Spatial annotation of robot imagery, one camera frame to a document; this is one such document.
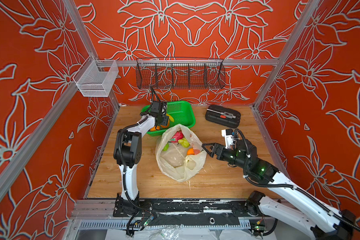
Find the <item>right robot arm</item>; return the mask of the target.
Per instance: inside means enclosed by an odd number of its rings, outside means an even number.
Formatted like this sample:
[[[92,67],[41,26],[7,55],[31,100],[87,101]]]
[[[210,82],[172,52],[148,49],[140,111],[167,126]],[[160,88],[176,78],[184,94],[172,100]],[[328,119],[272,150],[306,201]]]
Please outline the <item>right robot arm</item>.
[[[350,211],[340,211],[317,199],[290,180],[271,163],[258,157],[257,148],[239,129],[222,131],[225,144],[210,143],[202,147],[210,157],[243,169],[250,184],[278,194],[292,207],[278,203],[259,191],[246,200],[251,216],[270,216],[299,230],[312,240],[350,240],[354,231],[360,233],[356,217]]]

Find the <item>green toy fruit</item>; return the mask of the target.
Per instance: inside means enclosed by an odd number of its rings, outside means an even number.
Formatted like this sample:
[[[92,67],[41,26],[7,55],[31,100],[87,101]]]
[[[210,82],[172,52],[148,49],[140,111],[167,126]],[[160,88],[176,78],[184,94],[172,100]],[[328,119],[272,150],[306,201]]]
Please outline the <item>green toy fruit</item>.
[[[167,143],[167,144],[164,146],[163,151],[166,152],[168,149],[169,149],[169,143]]]

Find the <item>translucent printed plastic bag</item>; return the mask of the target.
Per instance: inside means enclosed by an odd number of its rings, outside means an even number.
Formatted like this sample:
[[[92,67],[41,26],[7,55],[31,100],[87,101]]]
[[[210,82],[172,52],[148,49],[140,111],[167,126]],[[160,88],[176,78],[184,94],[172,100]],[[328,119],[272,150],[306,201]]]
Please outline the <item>translucent printed plastic bag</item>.
[[[184,138],[190,143],[184,148],[178,142],[171,143],[173,135],[181,130]],[[169,143],[169,149],[164,152],[164,146]],[[161,172],[177,182],[186,182],[194,177],[204,166],[207,153],[202,148],[202,142],[186,126],[181,124],[166,130],[156,142],[156,161]]]

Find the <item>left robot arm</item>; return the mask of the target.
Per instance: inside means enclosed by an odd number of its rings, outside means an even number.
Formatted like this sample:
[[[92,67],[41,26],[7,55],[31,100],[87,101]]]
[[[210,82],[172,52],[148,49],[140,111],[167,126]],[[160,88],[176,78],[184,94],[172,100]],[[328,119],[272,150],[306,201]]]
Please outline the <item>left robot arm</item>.
[[[150,203],[140,204],[137,186],[137,165],[141,160],[143,147],[142,138],[151,129],[157,129],[169,122],[167,103],[160,100],[154,88],[150,88],[152,100],[141,119],[120,129],[117,133],[114,159],[119,165],[122,175],[122,194],[119,197],[121,209],[129,215],[146,210]]]

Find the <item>yellow-green toy starfruit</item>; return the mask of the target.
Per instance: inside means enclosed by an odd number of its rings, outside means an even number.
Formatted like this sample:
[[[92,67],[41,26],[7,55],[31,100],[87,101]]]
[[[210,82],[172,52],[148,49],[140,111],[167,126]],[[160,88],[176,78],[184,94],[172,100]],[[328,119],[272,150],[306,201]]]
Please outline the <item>yellow-green toy starfruit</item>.
[[[183,146],[184,148],[189,148],[190,147],[190,143],[188,142],[188,140],[186,138],[182,138],[180,140],[178,140],[178,143]]]

